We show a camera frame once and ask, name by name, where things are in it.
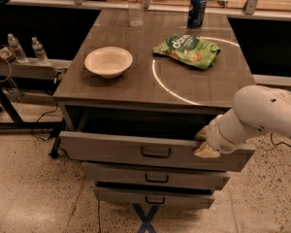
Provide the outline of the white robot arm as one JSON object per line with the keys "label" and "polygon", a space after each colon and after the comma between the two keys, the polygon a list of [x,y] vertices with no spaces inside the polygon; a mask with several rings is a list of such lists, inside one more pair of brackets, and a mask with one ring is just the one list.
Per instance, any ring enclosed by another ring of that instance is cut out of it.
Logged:
{"label": "white robot arm", "polygon": [[268,132],[291,139],[291,91],[248,85],[236,92],[228,112],[195,135],[203,143],[194,154],[202,158],[231,154],[240,150],[246,140]]}

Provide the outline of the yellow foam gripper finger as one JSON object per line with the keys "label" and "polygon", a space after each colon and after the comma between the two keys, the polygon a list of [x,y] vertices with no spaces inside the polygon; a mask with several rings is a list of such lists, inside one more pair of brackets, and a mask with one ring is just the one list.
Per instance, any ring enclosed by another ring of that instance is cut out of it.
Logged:
{"label": "yellow foam gripper finger", "polygon": [[208,127],[204,126],[201,130],[199,130],[194,139],[196,141],[205,141],[207,139],[207,132],[208,132]]}
{"label": "yellow foam gripper finger", "polygon": [[218,150],[214,150],[207,142],[203,142],[196,150],[194,155],[202,158],[217,158],[220,156]]}

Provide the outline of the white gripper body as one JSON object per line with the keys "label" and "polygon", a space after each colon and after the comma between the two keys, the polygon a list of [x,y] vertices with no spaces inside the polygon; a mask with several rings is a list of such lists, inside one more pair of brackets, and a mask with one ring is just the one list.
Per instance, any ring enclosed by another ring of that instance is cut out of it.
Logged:
{"label": "white gripper body", "polygon": [[208,126],[208,145],[223,154],[234,152],[240,146],[239,126],[239,122],[234,117],[217,116]]}

